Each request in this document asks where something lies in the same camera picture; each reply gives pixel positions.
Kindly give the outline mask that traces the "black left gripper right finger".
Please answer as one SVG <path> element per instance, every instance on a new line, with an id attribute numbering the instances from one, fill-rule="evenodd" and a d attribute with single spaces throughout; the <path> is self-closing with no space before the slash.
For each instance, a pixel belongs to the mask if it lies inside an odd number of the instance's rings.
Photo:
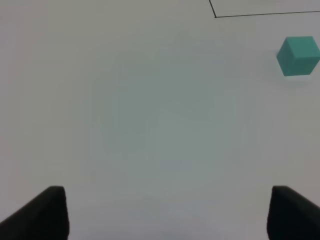
<path id="1" fill-rule="evenodd" d="M 288 186 L 273 186 L 266 231 L 270 240 L 319 240 L 320 207 Z"/>

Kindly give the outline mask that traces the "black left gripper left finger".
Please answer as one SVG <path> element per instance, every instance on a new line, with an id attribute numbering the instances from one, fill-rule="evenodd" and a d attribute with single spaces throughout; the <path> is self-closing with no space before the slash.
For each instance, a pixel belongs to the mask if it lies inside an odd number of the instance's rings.
<path id="1" fill-rule="evenodd" d="M 2 240 L 67 240 L 70 221 L 63 186 L 50 186 L 0 222 Z"/>

